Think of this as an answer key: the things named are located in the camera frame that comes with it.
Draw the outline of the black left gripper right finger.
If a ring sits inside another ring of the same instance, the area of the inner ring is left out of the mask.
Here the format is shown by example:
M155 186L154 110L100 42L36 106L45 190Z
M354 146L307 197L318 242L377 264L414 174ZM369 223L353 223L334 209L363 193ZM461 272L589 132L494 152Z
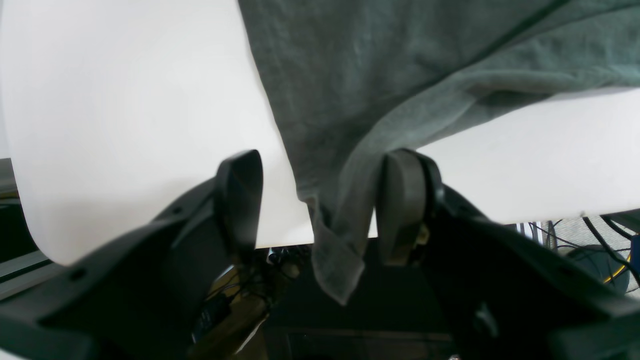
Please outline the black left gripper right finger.
M639 301L494 223L431 158L386 153L380 258L422 271L464 360L637 360Z

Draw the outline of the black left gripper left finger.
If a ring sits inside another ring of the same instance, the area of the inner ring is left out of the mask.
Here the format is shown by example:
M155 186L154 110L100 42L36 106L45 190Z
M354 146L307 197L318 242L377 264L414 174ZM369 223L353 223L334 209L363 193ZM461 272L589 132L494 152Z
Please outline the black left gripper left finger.
M201 305L256 248L263 165L252 149L153 221L1 304L1 349L30 360L184 360Z

